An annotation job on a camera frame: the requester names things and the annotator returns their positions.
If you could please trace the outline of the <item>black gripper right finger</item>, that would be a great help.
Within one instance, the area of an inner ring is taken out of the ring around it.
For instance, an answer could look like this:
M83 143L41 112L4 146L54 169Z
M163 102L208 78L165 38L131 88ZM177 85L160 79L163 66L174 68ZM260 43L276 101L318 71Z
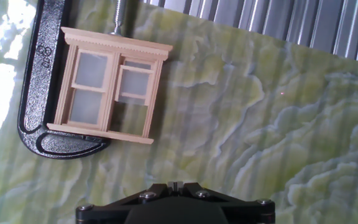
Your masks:
M243 201L197 182L175 182L175 195L217 206L228 223L275 223L275 202L269 198Z

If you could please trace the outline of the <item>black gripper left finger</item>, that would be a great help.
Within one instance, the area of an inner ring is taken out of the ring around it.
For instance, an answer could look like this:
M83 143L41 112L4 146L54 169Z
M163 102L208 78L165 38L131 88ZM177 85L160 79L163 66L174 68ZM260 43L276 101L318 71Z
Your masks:
M76 208L75 223L125 223L131 210L139 208L141 205L172 196L174 190L175 182L152 184L146 190L108 205L96 206L92 203L86 203Z

